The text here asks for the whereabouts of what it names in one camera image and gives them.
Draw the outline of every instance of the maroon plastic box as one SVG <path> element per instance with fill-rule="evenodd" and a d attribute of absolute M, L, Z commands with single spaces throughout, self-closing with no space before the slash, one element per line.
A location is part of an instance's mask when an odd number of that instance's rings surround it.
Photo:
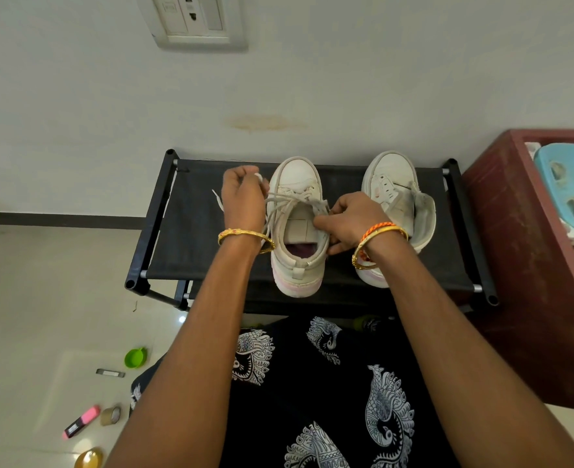
<path fill-rule="evenodd" d="M 463 174 L 501 307 L 472 321 L 542 401 L 574 408 L 574 248 L 525 147 L 574 130 L 509 130 Z"/>

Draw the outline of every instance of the tiled floor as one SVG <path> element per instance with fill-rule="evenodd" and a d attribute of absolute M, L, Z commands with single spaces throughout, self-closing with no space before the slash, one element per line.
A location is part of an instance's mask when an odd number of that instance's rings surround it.
<path fill-rule="evenodd" d="M 108 453 L 113 446 L 140 372 L 124 368 L 124 354 L 146 346 L 147 365 L 156 361 L 185 315 L 124 289 L 138 235 L 0 227 L 0 468 L 72 467 L 81 452 L 99 446 Z M 153 288 L 173 295 L 175 283 Z M 249 315 L 243 323 L 274 319 Z M 97 368 L 127 376 L 99 376 Z M 64 428 L 90 406 L 116 403 L 124 409 L 118 424 L 96 421 L 62 440 Z M 574 435 L 574 411 L 552 410 Z"/>

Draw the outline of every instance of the bracelet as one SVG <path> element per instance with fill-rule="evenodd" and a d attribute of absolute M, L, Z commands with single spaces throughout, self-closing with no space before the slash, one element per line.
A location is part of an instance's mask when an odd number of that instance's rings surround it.
<path fill-rule="evenodd" d="M 392 223 L 392 222 L 379 223 L 378 225 L 371 227 L 363 235 L 363 237 L 361 238 L 361 243 L 359 243 L 359 245 L 356 247 L 356 250 L 354 250 L 354 254 L 352 255 L 352 265 L 356 269 L 376 269 L 378 267 L 378 265 L 376 263 L 373 263 L 371 266 L 366 266 L 366 265 L 362 265 L 362 264 L 358 263 L 358 257 L 359 256 L 361 256 L 361 259 L 363 259 L 363 261 L 370 261 L 371 262 L 371 259 L 369 259 L 369 256 L 367 255 L 367 253 L 365 253 L 365 250 L 363 249 L 363 247 L 373 237 L 380 235 L 381 233 L 384 233 L 385 231 L 397 230 L 408 240 L 408 233 L 406 233 L 406 230 L 404 228 L 399 227 L 395 224 L 387 225 L 388 223 Z"/>
<path fill-rule="evenodd" d="M 226 230 L 222 231 L 218 235 L 218 244 L 222 245 L 222 241 L 224 241 L 224 239 L 230 235 L 252 235 L 261 238 L 262 240 L 265 240 L 267 243 L 269 243 L 269 248 L 262 248 L 261 251 L 259 251 L 259 254 L 269 253 L 270 251 L 274 251 L 276 249 L 276 244 L 274 243 L 274 240 L 272 240 L 269 236 L 259 233 L 257 231 L 250 231 L 249 229 L 240 229 L 240 228 L 227 228 Z"/>

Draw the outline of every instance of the pink and black marker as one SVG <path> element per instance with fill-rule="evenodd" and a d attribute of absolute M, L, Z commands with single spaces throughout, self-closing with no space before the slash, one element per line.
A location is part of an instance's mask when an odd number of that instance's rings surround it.
<path fill-rule="evenodd" d="M 62 435 L 64 440 L 68 440 L 69 438 L 77 435 L 77 433 L 79 433 L 79 431 L 81 429 L 83 429 L 86 425 L 88 425 L 90 422 L 92 422 L 94 419 L 96 419 L 99 414 L 100 414 L 100 407 L 92 406 L 90 409 L 88 409 L 85 412 L 84 415 L 82 415 L 76 421 L 74 421 L 71 425 L 66 427 L 66 430 L 64 431 L 64 434 Z"/>

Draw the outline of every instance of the hand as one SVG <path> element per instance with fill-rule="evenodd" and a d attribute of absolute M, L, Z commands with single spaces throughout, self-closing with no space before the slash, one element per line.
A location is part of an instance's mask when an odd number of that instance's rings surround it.
<path fill-rule="evenodd" d="M 355 248 L 369 228 L 383 221 L 389 217 L 380 204 L 363 192 L 354 192 L 339 197 L 330 215 L 316 216 L 313 224 L 331 235 L 328 254 L 337 254 Z"/>
<path fill-rule="evenodd" d="M 224 172 L 222 205 L 226 228 L 240 228 L 263 232 L 265 226 L 265 198 L 269 183 L 254 175 L 257 166 L 239 166 Z"/>

